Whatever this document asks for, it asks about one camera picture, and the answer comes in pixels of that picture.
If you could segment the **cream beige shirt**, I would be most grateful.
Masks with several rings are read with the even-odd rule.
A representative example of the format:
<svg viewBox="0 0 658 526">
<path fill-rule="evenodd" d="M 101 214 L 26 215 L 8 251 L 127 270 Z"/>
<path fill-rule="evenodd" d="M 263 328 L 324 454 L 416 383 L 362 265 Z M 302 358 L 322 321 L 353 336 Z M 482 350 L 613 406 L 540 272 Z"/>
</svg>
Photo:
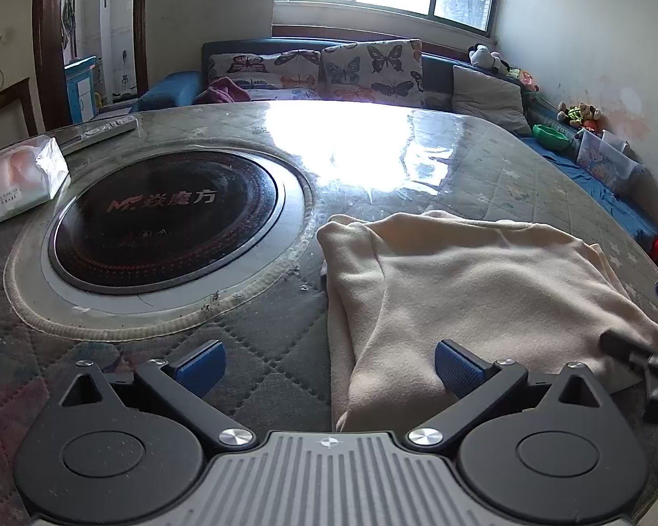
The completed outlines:
<svg viewBox="0 0 658 526">
<path fill-rule="evenodd" d="M 580 361 L 612 393 L 635 377 L 601 353 L 604 331 L 658 349 L 658 323 L 600 246 L 548 224 L 444 211 L 375 222 L 336 215 L 317 239 L 327 264 L 331 413 L 340 432 L 405 434 L 451 405 L 455 392 L 434 366 L 443 340 L 537 373 Z"/>
</svg>

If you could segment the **clear plastic storage box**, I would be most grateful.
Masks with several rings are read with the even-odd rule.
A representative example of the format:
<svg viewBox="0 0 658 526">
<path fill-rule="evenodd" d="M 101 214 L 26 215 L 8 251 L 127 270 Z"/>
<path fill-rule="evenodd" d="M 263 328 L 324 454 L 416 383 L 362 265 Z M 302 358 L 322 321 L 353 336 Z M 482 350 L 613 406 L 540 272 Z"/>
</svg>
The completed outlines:
<svg viewBox="0 0 658 526">
<path fill-rule="evenodd" d="M 615 146 L 583 129 L 576 162 L 616 195 L 625 196 L 643 174 L 643 165 Z"/>
</svg>

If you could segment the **black round induction cooktop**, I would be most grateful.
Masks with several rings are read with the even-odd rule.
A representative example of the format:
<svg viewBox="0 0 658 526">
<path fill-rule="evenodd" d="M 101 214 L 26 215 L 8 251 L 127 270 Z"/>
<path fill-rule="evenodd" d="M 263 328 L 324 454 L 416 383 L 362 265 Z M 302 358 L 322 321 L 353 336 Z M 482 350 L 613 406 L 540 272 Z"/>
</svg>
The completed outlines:
<svg viewBox="0 0 658 526">
<path fill-rule="evenodd" d="M 176 288 L 264 239 L 285 198 L 260 159 L 213 149 L 158 154 L 106 174 L 65 206 L 50 228 L 50 266 L 97 295 Z"/>
</svg>

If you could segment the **green plastic bowl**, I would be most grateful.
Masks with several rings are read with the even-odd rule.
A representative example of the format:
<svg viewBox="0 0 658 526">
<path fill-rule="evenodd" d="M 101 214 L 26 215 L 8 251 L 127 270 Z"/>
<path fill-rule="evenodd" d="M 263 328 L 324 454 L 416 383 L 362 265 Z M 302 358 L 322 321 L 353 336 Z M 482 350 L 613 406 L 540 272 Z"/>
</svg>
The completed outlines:
<svg viewBox="0 0 658 526">
<path fill-rule="evenodd" d="M 562 152 L 569 147 L 569 139 L 566 134 L 547 125 L 533 126 L 533 139 L 545 149 L 553 152 Z"/>
</svg>

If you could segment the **small plush toys pile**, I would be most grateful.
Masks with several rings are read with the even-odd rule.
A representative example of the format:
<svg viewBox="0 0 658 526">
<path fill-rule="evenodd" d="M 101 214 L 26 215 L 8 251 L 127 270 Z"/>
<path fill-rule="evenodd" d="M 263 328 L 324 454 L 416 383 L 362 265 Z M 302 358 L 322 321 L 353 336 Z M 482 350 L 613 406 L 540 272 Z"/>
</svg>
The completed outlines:
<svg viewBox="0 0 658 526">
<path fill-rule="evenodd" d="M 597 133 L 602 115 L 600 109 L 587 103 L 580 102 L 571 106 L 564 102 L 558 104 L 558 121 L 575 129 L 587 129 Z"/>
</svg>

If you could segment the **pink white tissue pack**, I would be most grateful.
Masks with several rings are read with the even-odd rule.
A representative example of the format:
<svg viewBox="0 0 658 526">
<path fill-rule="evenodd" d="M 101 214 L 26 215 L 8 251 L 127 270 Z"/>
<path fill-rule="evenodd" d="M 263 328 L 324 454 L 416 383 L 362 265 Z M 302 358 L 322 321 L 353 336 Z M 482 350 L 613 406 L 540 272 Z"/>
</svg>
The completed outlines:
<svg viewBox="0 0 658 526">
<path fill-rule="evenodd" d="M 46 134 L 0 151 L 0 223 L 52 201 L 68 177 L 57 139 Z"/>
</svg>

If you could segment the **grey remote control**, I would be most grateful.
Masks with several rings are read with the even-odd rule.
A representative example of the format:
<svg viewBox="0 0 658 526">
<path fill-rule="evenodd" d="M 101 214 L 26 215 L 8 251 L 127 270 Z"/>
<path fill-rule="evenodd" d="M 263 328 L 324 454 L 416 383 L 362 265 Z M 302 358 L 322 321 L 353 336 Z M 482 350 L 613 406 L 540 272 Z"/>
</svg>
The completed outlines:
<svg viewBox="0 0 658 526">
<path fill-rule="evenodd" d="M 136 117 L 113 117 L 96 127 L 79 132 L 74 138 L 62 142 L 59 146 L 63 155 L 68 156 L 71 153 L 97 145 L 100 142 L 136 131 L 138 128 L 139 121 L 137 121 Z"/>
</svg>

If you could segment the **grey plain cushion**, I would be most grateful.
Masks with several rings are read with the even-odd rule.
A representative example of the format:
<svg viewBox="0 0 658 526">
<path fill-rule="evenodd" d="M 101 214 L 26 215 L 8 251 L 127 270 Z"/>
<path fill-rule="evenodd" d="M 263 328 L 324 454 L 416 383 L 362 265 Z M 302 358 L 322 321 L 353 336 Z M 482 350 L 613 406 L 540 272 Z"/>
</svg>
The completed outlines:
<svg viewBox="0 0 658 526">
<path fill-rule="evenodd" d="M 455 65 L 451 107 L 456 114 L 479 117 L 521 137 L 531 134 L 521 88 L 500 78 Z"/>
</svg>

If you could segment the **magenta cloth on sofa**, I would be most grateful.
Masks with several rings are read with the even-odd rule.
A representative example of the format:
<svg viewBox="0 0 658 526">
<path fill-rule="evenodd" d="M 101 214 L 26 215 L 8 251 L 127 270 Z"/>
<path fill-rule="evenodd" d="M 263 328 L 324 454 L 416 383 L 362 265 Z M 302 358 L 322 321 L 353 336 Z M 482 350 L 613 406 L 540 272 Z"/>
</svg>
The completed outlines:
<svg viewBox="0 0 658 526">
<path fill-rule="evenodd" d="M 239 87 L 229 77 L 219 77 L 207 85 L 195 98 L 195 105 L 210 105 L 211 103 L 250 102 L 248 92 Z"/>
</svg>

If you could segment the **black white plush toy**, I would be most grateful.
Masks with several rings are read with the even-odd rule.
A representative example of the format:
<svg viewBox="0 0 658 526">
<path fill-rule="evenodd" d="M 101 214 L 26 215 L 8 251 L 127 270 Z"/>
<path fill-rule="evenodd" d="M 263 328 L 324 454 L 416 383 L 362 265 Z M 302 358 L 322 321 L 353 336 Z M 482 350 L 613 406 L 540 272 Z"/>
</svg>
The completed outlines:
<svg viewBox="0 0 658 526">
<path fill-rule="evenodd" d="M 501 55 L 498 52 L 491 51 L 484 44 L 472 45 L 468 49 L 468 57 L 469 62 L 476 68 L 498 75 L 509 74 L 509 64 L 501 59 Z"/>
</svg>

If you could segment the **dark wooden cabinet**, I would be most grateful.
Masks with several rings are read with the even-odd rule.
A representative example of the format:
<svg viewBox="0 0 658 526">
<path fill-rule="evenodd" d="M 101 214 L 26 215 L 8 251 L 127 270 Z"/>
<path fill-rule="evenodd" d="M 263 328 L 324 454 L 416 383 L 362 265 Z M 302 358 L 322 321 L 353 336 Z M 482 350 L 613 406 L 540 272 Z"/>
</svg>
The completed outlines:
<svg viewBox="0 0 658 526">
<path fill-rule="evenodd" d="M 29 78 L 0 90 L 0 151 L 38 134 Z"/>
</svg>

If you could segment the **blue small cabinet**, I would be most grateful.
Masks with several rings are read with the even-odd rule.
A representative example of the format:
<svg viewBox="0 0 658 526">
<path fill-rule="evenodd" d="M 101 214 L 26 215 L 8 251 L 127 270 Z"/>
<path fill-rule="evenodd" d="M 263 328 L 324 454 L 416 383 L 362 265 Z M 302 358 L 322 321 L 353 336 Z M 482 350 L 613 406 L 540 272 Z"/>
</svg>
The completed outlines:
<svg viewBox="0 0 658 526">
<path fill-rule="evenodd" d="M 68 107 L 74 124 L 83 124 L 97 115 L 93 69 L 97 64 L 95 55 L 68 63 L 64 68 Z"/>
</svg>

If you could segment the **right butterfly print cushion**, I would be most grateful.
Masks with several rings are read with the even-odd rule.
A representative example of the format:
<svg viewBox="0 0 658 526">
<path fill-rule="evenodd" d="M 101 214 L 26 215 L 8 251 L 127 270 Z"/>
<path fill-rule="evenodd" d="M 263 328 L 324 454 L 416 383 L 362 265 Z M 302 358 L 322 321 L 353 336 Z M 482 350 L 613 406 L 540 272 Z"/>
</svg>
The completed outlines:
<svg viewBox="0 0 658 526">
<path fill-rule="evenodd" d="M 378 40 L 329 46 L 321 53 L 330 100 L 422 107 L 422 42 Z"/>
</svg>

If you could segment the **butterfly print cushion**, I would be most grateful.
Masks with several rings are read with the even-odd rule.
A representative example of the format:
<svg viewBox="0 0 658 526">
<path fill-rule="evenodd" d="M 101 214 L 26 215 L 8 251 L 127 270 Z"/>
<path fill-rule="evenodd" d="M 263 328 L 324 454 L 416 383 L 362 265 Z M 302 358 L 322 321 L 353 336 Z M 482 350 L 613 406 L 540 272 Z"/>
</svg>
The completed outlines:
<svg viewBox="0 0 658 526">
<path fill-rule="evenodd" d="M 378 40 L 329 46 L 321 53 L 330 100 L 422 107 L 422 42 Z"/>
<path fill-rule="evenodd" d="M 319 75 L 321 52 L 314 50 L 215 53 L 207 59 L 209 83 L 227 77 L 252 101 L 318 100 Z"/>
</svg>

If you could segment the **left butterfly print cushion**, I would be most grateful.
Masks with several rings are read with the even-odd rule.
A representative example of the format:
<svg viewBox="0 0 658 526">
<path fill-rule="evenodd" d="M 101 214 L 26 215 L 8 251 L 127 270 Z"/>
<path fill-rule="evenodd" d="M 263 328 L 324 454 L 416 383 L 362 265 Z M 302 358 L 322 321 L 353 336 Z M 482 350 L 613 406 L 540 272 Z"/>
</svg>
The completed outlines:
<svg viewBox="0 0 658 526">
<path fill-rule="evenodd" d="M 252 101 L 318 100 L 319 75 L 321 52 L 314 50 L 215 53 L 207 59 L 209 83 L 227 77 Z"/>
</svg>

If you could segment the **dark wooden door frame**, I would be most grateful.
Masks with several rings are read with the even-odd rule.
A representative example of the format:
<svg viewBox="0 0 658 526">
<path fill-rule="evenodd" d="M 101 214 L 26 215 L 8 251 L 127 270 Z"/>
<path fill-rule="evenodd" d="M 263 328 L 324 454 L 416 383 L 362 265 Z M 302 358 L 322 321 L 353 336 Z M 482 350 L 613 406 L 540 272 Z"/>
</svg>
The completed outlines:
<svg viewBox="0 0 658 526">
<path fill-rule="evenodd" d="M 128 113 L 148 90 L 146 0 L 33 0 L 36 85 L 43 125 L 72 125 L 64 68 L 95 55 L 97 115 Z"/>
</svg>

